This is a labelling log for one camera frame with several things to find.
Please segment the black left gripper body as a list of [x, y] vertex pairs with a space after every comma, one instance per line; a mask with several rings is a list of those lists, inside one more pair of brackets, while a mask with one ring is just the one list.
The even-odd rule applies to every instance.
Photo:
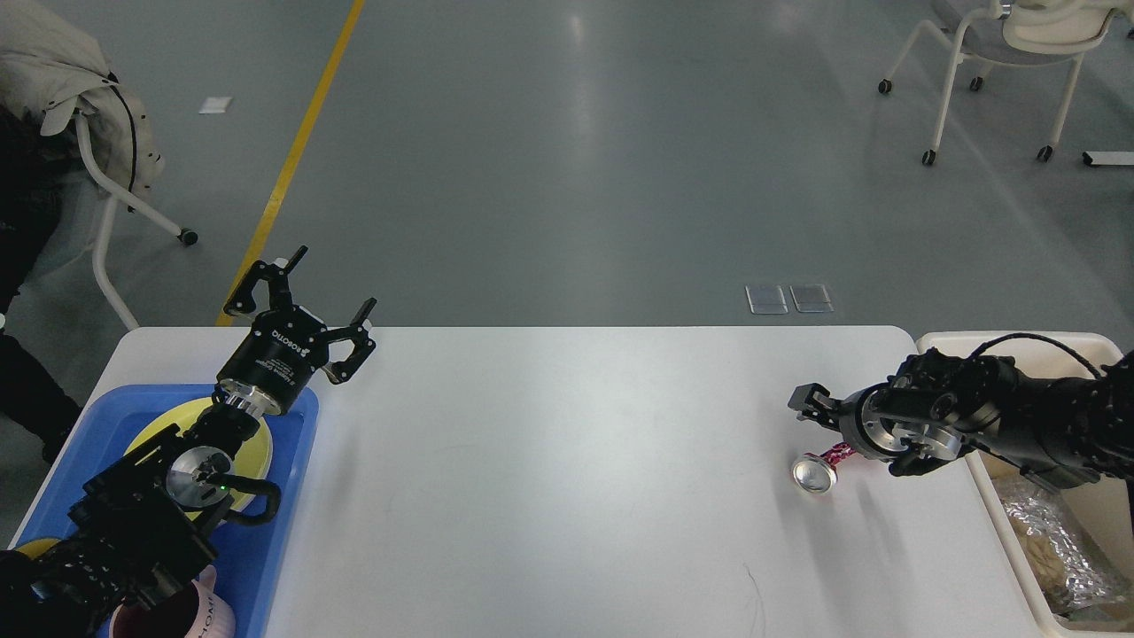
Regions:
[[329, 360], [328, 344], [316, 339], [327, 330], [304, 307], [262, 312], [215, 375], [215, 386], [225, 394], [262, 395], [263, 411], [282, 416]]

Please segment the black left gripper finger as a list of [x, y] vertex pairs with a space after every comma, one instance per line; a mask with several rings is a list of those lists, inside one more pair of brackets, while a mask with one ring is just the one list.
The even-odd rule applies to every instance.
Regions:
[[[266, 263], [256, 260], [245, 274], [238, 280], [235, 290], [223, 304], [226, 316], [249, 316], [253, 322], [266, 322], [268, 318], [308, 318], [308, 311], [299, 304], [294, 303], [291, 287], [289, 287], [289, 275], [297, 267], [307, 254], [308, 247], [301, 245], [299, 249], [291, 255], [290, 260], [276, 260]], [[260, 282], [268, 284], [268, 308], [256, 312], [254, 291]]]
[[[366, 327], [369, 315], [372, 314], [374, 307], [376, 307], [376, 299], [365, 299], [356, 315], [353, 316], [352, 323], [344, 327], [333, 327], [333, 330], [320, 330], [308, 339], [311, 354], [315, 356], [318, 361], [322, 360], [323, 355], [327, 354], [325, 361], [321, 363], [319, 368], [325, 373], [330, 384], [341, 385], [352, 380], [363, 363], [369, 360], [369, 356], [376, 351], [376, 341], [369, 335], [369, 327]], [[341, 342], [352, 343], [352, 352], [341, 361], [330, 360], [330, 344]]]

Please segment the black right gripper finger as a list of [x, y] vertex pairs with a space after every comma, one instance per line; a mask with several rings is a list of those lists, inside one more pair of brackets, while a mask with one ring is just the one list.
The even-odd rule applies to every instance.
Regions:
[[843, 422], [853, 416], [853, 403], [835, 399], [822, 384], [795, 388], [788, 408], [796, 412], [797, 420], [815, 423], [822, 428], [840, 428]]

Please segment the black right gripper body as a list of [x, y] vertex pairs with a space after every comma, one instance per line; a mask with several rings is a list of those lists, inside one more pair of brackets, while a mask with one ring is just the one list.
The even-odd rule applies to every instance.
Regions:
[[931, 419], [936, 399], [931, 391], [870, 386], [843, 401], [837, 427], [843, 441], [866, 459], [953, 462], [960, 457], [960, 433]]

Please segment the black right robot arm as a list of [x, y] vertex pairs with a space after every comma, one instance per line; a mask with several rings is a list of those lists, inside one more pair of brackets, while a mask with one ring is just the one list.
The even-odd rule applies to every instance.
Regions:
[[1050, 492], [1103, 476], [1131, 480], [1131, 355], [1086, 363], [1088, 378], [1031, 378], [1010, 356], [992, 354], [1001, 343], [995, 338], [965, 356], [932, 347], [846, 399], [811, 383], [795, 388], [788, 406], [895, 477], [981, 451]]

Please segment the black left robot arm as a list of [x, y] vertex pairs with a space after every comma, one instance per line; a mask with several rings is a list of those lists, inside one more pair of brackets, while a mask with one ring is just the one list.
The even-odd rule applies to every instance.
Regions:
[[264, 416], [287, 415], [318, 371], [342, 384], [376, 350], [369, 298], [341, 327], [294, 301], [289, 275], [307, 254], [259, 260], [223, 311], [252, 324], [215, 375], [210, 403], [181, 428], [167, 424], [82, 485], [74, 531], [36, 558], [3, 553], [5, 637], [92, 637], [122, 604], [152, 610], [209, 565], [219, 525], [276, 520], [276, 482], [239, 475], [242, 446]]

